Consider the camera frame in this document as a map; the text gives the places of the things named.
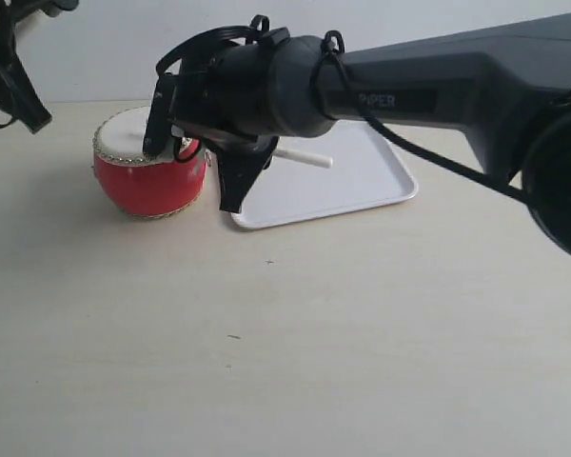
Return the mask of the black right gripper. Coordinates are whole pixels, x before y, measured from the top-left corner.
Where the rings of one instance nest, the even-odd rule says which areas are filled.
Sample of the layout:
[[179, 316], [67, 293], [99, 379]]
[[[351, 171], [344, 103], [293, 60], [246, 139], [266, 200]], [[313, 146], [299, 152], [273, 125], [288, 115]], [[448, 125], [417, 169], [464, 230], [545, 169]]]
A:
[[170, 119], [186, 134], [202, 140], [216, 153], [220, 185], [220, 211], [240, 212], [242, 204], [264, 169], [268, 167], [279, 138], [270, 134], [245, 133], [234, 115], [255, 111], [255, 98], [246, 96], [264, 74], [260, 64], [246, 70], [238, 61], [225, 59], [239, 50], [236, 42], [184, 43], [176, 51], [180, 61]]

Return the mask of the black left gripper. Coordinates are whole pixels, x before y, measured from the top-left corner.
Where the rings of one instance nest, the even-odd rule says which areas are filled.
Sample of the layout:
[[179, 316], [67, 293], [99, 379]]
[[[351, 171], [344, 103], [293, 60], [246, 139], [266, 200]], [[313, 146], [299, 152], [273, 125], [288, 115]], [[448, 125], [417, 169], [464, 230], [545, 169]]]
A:
[[28, 1], [0, 1], [0, 80], [6, 86], [15, 118], [30, 132], [52, 120], [16, 54], [15, 26], [28, 16]]

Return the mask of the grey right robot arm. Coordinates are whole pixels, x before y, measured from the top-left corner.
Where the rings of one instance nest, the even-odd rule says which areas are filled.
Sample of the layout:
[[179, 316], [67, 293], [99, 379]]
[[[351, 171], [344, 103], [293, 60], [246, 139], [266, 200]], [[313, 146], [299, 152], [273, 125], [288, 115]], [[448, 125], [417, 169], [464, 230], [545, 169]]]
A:
[[294, 36], [259, 16], [175, 57], [169, 119], [220, 155], [225, 211], [239, 210], [278, 138], [359, 120], [524, 204], [571, 255], [571, 12], [353, 51], [336, 30]]

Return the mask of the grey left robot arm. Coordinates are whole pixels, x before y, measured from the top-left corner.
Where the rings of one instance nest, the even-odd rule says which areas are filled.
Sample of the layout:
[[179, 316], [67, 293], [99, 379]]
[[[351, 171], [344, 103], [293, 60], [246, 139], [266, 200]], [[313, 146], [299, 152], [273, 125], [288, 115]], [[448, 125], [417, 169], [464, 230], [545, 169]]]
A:
[[0, 129], [20, 122], [35, 134], [52, 120], [17, 53], [17, 28], [39, 12], [56, 17], [78, 7], [77, 1], [0, 1]]

